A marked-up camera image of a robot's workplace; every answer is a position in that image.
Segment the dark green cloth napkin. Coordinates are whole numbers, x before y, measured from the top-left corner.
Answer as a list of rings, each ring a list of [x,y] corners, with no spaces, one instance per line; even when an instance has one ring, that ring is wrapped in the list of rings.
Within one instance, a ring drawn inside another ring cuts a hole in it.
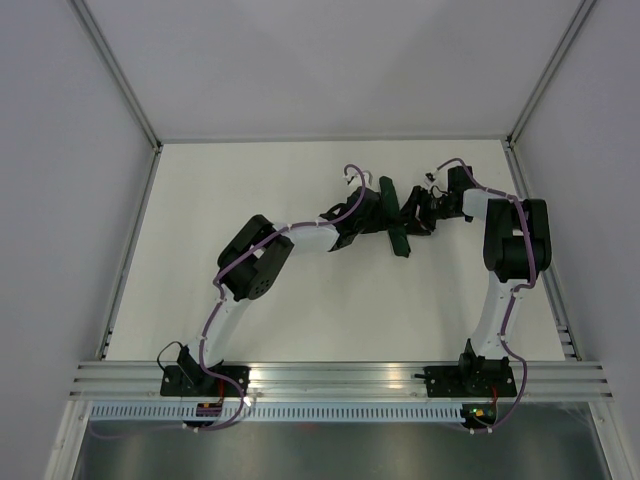
[[[408,241],[406,227],[401,218],[400,206],[396,189],[391,178],[379,178],[380,198],[386,231],[395,256],[408,258],[411,248]]]

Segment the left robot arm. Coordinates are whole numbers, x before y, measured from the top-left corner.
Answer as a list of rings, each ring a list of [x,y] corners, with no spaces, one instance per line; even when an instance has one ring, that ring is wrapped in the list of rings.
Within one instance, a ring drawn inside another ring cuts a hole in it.
[[[334,252],[360,234],[385,227],[382,195],[362,186],[312,221],[274,224],[262,215],[251,217],[219,255],[213,280],[218,300],[199,335],[180,348],[177,365],[166,370],[166,380],[183,383],[198,396],[212,393],[240,319],[274,286],[290,257]]]

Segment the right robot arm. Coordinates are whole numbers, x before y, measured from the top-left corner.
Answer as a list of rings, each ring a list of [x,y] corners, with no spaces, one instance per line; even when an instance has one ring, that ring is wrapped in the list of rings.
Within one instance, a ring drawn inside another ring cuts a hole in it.
[[[480,320],[455,365],[426,367],[417,377],[430,398],[515,398],[510,360],[522,358],[509,339],[526,291],[552,258],[547,204],[480,185],[472,169],[460,165],[447,171],[446,190],[438,195],[435,177],[428,188],[415,186],[401,208],[406,231],[426,236],[439,220],[463,218],[484,223],[483,262],[489,274]]]

